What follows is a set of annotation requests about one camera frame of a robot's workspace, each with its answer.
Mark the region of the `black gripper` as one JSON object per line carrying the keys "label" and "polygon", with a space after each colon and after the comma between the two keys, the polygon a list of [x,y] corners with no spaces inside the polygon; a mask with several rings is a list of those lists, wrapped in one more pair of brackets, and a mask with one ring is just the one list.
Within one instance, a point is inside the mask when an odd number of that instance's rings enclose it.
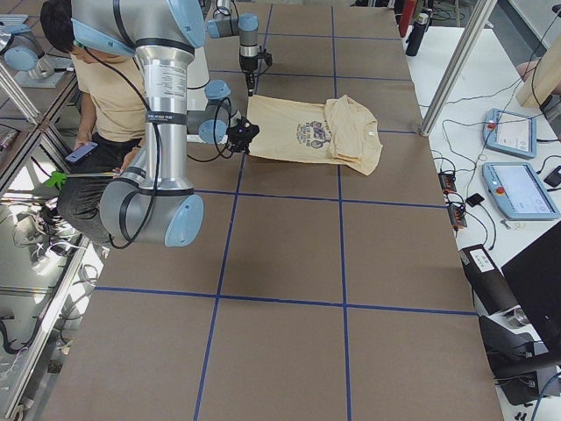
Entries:
{"label": "black gripper", "polygon": [[250,153],[250,144],[259,134],[259,126],[247,118],[238,118],[237,123],[227,129],[226,148],[233,153]]}
{"label": "black gripper", "polygon": [[254,85],[258,77],[259,69],[259,56],[239,56],[239,64],[242,73],[245,75],[245,82],[247,85],[248,96],[253,96]]}

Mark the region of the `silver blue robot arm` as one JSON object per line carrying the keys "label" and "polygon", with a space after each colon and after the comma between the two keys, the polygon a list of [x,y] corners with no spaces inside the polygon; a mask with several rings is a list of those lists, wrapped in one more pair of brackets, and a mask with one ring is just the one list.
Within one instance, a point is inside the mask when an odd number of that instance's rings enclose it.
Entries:
{"label": "silver blue robot arm", "polygon": [[95,54],[130,56],[144,77],[146,142],[103,192],[100,215],[110,243],[187,246],[200,231],[204,206],[188,179],[188,138],[219,153],[247,153],[259,128],[231,102],[227,84],[211,80],[207,38],[236,36],[239,59],[253,84],[259,21],[247,13],[207,20],[199,1],[75,1],[74,35]]}
{"label": "silver blue robot arm", "polygon": [[207,32],[212,39],[238,37],[239,66],[245,76],[248,96],[253,96],[259,68],[258,31],[258,17],[253,13],[240,14],[234,1],[216,1],[207,22]]}

